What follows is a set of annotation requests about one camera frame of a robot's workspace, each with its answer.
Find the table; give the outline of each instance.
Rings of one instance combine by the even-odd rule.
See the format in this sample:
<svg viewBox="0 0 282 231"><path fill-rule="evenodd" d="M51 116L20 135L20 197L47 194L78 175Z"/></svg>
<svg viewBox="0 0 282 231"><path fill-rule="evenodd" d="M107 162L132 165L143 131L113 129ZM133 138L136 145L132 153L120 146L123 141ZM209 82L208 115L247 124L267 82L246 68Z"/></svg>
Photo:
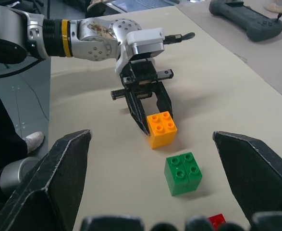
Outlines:
<svg viewBox="0 0 282 231"><path fill-rule="evenodd" d="M277 17L276 13L264 9L262 1L245 0L244 2L245 6L250 6L269 18ZM253 42L247 38L246 32L235 24L222 17L211 15L208 10L209 4L210 1L204 1L181 4L177 7L282 94L282 33L266 41Z"/></svg>
<svg viewBox="0 0 282 231"><path fill-rule="evenodd" d="M140 216L146 230L159 221L183 230L187 216L219 213L248 227L212 133L223 130L262 139L282 157L282 96L176 7L120 17L136 20L143 28L161 26L166 35L195 32L195 38L168 45L155 58L157 70L171 68L175 74L165 87L178 132L172 145L150 149L126 101L111 99L110 91L122 87L114 73L115 60L53 58L49 146L67 133L86 128L93 132L74 230L85 216L101 214ZM147 115L157 113L153 98L143 105ZM163 173L165 159L190 151L203 179L197 191L171 197Z"/></svg>

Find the gray controller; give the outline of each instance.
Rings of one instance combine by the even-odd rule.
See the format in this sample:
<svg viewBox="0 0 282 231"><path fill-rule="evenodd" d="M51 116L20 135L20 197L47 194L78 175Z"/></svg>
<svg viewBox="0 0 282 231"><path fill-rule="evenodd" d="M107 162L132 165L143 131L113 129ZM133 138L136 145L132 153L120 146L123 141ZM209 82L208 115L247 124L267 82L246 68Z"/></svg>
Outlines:
<svg viewBox="0 0 282 231"><path fill-rule="evenodd" d="M209 11L213 15L223 15L242 27L247 37L254 42L273 38L282 31L279 18L268 18L244 6L243 2L212 1Z"/></svg>

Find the lego brick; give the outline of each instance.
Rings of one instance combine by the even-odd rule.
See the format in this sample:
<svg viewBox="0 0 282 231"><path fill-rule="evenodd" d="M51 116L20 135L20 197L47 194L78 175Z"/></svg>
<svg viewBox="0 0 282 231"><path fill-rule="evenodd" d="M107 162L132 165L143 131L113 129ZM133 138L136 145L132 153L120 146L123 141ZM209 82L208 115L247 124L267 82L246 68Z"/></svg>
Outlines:
<svg viewBox="0 0 282 231"><path fill-rule="evenodd" d="M203 177L192 153L166 158L164 175L172 196L195 191Z"/></svg>
<svg viewBox="0 0 282 231"><path fill-rule="evenodd" d="M166 158L164 175L172 196L186 192L189 178L179 156Z"/></svg>
<svg viewBox="0 0 282 231"><path fill-rule="evenodd" d="M180 160L189 178L189 183L187 187L190 191L195 191L203 178L203 175L196 163L196 160L192 153L181 154Z"/></svg>
<svg viewBox="0 0 282 231"><path fill-rule="evenodd" d="M226 223L226 221L223 217L223 214L218 214L218 215L209 217L208 219L210 220L210 222L212 223L212 225L214 227L214 230L216 230L216 231L218 230L218 227L221 224Z"/></svg>
<svg viewBox="0 0 282 231"><path fill-rule="evenodd" d="M152 149L170 144L177 132L177 127L169 112L147 116L150 132L148 141Z"/></svg>

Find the shoe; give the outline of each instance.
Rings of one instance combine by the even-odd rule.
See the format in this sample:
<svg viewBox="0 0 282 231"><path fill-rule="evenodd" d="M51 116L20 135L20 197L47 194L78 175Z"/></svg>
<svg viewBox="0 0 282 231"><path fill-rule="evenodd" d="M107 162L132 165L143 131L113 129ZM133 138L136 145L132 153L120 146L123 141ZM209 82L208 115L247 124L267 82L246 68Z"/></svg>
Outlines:
<svg viewBox="0 0 282 231"><path fill-rule="evenodd" d="M42 144L44 137L45 136L41 131L37 131L23 138L27 145L27 153L29 154L37 149Z"/></svg>

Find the green lego brick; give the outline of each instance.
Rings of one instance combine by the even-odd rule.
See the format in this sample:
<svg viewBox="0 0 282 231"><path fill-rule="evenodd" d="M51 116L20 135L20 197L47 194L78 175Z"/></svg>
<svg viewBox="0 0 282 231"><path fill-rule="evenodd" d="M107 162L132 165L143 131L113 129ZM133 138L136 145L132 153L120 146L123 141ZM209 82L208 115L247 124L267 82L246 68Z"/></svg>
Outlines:
<svg viewBox="0 0 282 231"><path fill-rule="evenodd" d="M189 178L187 189L189 191L195 191L203 178L203 175L196 163L196 160L192 153L181 154L180 160Z"/></svg>
<svg viewBox="0 0 282 231"><path fill-rule="evenodd" d="M166 158L164 175L172 196L186 192L189 178L185 172L180 156Z"/></svg>

